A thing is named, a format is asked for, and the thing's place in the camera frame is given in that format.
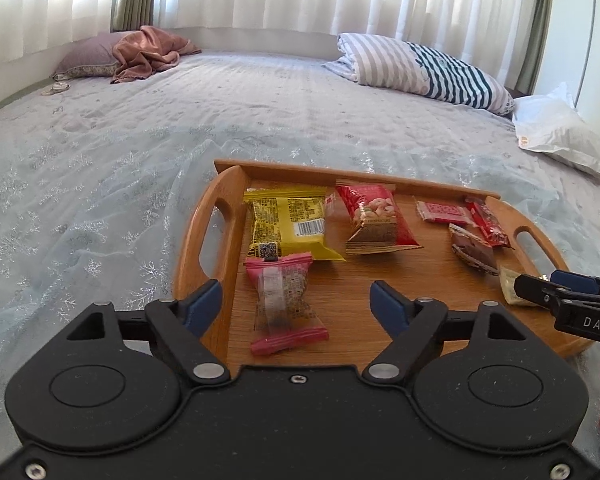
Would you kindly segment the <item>brown chocolate packet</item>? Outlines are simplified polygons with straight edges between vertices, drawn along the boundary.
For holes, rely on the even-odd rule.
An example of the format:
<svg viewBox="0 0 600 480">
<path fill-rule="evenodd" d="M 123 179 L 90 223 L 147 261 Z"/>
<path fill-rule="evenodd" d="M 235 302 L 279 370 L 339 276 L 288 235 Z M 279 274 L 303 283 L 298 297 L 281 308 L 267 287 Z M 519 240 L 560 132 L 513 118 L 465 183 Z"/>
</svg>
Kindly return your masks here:
<svg viewBox="0 0 600 480">
<path fill-rule="evenodd" d="M 480 272 L 498 275 L 494 251 L 480 237 L 454 223 L 449 224 L 451 248 L 457 258 Z"/>
</svg>

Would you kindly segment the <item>red chocolate bar packet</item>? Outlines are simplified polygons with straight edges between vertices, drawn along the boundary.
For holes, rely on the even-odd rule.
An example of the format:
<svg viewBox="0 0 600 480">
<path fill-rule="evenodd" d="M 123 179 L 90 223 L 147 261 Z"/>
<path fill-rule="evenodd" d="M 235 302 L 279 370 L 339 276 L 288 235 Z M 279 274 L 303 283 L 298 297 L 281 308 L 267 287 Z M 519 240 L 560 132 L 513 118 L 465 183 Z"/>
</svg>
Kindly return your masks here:
<svg viewBox="0 0 600 480">
<path fill-rule="evenodd" d="M 501 223 L 483 200 L 466 197 L 465 207 L 483 238 L 491 247 L 510 246 L 509 238 L 503 230 Z"/>
</svg>

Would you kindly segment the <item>pink clear snack packet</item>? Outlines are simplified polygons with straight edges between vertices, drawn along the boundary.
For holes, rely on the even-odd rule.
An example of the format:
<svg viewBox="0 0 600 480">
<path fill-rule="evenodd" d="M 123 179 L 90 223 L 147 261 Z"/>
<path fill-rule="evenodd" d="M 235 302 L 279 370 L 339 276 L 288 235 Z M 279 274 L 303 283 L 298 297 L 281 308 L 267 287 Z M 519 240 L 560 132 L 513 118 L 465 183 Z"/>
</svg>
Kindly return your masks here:
<svg viewBox="0 0 600 480">
<path fill-rule="evenodd" d="M 244 267 L 258 294 L 250 351 L 272 354 L 329 340 L 329 332 L 304 294 L 313 257 L 300 252 L 277 259 L 245 258 Z"/>
</svg>

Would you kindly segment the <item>red nut snack bag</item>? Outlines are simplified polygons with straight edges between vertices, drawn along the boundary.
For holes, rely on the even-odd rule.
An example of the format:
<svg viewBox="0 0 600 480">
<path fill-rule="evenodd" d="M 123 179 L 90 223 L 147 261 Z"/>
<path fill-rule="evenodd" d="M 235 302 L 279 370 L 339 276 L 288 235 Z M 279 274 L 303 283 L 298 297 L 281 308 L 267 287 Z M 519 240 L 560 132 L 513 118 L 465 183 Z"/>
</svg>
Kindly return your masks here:
<svg viewBox="0 0 600 480">
<path fill-rule="evenodd" d="M 384 184 L 340 182 L 336 192 L 350 217 L 352 233 L 346 252 L 352 256 L 390 254 L 422 248 Z"/>
</svg>

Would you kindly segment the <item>yellow snack packet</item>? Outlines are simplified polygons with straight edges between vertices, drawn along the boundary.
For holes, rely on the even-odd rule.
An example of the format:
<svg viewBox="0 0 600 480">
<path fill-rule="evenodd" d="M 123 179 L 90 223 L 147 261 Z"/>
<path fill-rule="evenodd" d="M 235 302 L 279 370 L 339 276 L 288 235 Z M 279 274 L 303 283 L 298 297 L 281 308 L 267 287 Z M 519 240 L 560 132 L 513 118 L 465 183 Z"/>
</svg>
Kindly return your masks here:
<svg viewBox="0 0 600 480">
<path fill-rule="evenodd" d="M 247 255 L 282 258 L 309 252 L 317 261 L 343 261 L 326 244 L 326 188 L 248 188 L 253 227 Z"/>
</svg>

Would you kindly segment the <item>wooden serving tray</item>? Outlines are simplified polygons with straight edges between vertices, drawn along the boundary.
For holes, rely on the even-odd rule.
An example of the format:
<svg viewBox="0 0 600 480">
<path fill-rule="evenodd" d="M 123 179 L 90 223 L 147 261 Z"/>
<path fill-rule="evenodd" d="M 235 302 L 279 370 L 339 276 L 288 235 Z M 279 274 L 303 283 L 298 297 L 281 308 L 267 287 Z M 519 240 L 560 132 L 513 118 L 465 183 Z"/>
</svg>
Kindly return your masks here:
<svg viewBox="0 0 600 480">
<path fill-rule="evenodd" d="M 216 175 L 201 195 L 185 232 L 172 292 L 175 298 L 182 299 L 210 278 L 221 283 L 222 308 L 202 342 L 232 373 L 244 365 L 366 367 L 390 341 L 370 313 L 368 296 L 375 280 L 386 281 L 410 298 L 434 297 L 452 310 L 475 310 L 483 300 L 502 300 L 498 279 L 461 263 L 452 253 L 446 227 L 422 221 L 416 200 L 459 204 L 469 195 L 481 197 L 510 240 L 509 247 L 495 252 L 499 264 L 517 272 L 541 275 L 517 240 L 518 234 L 528 233 L 553 268 L 567 269 L 562 254 L 542 230 L 495 192 L 272 162 L 218 159 L 214 166 Z M 340 261 L 313 263 L 306 298 L 326 325 L 328 340 L 274 356 L 253 356 L 249 346 L 257 293 L 242 266 L 252 215 L 242 196 L 247 188 L 298 188 L 304 184 L 331 190 L 340 181 L 382 183 L 392 188 L 420 246 L 390 255 L 345 256 Z"/>
</svg>

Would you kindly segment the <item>white pillow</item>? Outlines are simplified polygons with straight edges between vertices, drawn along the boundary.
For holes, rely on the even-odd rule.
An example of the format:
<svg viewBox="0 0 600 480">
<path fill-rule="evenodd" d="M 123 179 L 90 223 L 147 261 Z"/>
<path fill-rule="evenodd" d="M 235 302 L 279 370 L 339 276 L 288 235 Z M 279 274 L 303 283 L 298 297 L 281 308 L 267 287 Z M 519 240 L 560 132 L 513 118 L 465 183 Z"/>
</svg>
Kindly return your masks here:
<svg viewBox="0 0 600 480">
<path fill-rule="evenodd" d="M 514 99 L 513 123 L 521 150 L 600 180 L 600 136 L 579 115 L 564 82 L 550 93 Z"/>
</svg>

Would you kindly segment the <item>lace snowflake bedspread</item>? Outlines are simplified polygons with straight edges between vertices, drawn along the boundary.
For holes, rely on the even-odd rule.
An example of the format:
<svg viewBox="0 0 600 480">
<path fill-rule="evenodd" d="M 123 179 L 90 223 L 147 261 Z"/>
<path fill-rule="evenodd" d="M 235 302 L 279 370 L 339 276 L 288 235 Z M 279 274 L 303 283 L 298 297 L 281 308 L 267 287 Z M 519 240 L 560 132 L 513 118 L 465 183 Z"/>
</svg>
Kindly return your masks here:
<svg viewBox="0 0 600 480">
<path fill-rule="evenodd" d="M 571 269 L 600 275 L 600 184 L 521 151 L 482 110 L 347 81 L 317 60 L 206 52 L 130 84 L 78 79 L 0 109 L 0 462 L 19 442 L 12 374 L 91 302 L 171 290 L 218 158 L 498 192 Z"/>
</svg>

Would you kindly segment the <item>striped folded quilt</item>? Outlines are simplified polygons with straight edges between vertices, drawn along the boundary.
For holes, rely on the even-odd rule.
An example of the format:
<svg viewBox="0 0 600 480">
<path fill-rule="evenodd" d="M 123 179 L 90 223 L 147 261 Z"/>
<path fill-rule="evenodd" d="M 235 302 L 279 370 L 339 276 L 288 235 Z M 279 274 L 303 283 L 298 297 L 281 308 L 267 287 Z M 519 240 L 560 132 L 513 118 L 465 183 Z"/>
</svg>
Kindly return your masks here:
<svg viewBox="0 0 600 480">
<path fill-rule="evenodd" d="M 344 32 L 337 38 L 341 53 L 326 62 L 330 72 L 361 86 L 416 94 L 454 105 L 513 113 L 508 90 L 480 68 L 442 51 L 380 35 Z"/>
</svg>

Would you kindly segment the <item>small object by pillow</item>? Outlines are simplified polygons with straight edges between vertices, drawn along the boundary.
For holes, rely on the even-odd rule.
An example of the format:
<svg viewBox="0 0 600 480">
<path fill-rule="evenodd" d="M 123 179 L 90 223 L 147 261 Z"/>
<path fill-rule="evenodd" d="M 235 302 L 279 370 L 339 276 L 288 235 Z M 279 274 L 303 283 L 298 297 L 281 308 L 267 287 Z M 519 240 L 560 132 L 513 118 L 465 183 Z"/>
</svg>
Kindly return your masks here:
<svg viewBox="0 0 600 480">
<path fill-rule="evenodd" d="M 41 94 L 42 96 L 53 96 L 54 94 L 59 94 L 62 92 L 66 92 L 70 89 L 70 84 L 68 81 L 55 81 L 50 86 L 45 88 Z"/>
</svg>

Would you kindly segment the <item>pink crumpled cloth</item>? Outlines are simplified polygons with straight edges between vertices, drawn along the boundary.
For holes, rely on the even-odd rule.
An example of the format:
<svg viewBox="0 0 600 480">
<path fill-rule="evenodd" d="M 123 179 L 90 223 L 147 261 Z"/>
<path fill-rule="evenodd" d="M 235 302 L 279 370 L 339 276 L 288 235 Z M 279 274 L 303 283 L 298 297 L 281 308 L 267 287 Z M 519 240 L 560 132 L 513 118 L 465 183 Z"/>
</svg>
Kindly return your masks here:
<svg viewBox="0 0 600 480">
<path fill-rule="evenodd" d="M 112 47 L 111 54 L 118 67 L 111 82 L 122 84 L 147 79 L 178 66 L 182 56 L 201 52 L 201 48 L 187 38 L 143 25 L 139 30 L 126 34 Z"/>
</svg>

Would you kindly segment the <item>purple pillow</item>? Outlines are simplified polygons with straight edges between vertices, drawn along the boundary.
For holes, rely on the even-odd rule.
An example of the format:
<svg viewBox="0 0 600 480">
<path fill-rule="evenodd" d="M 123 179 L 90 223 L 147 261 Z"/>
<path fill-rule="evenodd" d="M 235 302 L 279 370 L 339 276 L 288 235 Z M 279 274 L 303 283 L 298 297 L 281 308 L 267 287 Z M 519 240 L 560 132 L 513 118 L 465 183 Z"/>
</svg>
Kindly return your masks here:
<svg viewBox="0 0 600 480">
<path fill-rule="evenodd" d="M 108 32 L 78 42 L 57 66 L 53 78 L 111 77 L 119 66 L 114 46 L 129 32 Z"/>
</svg>

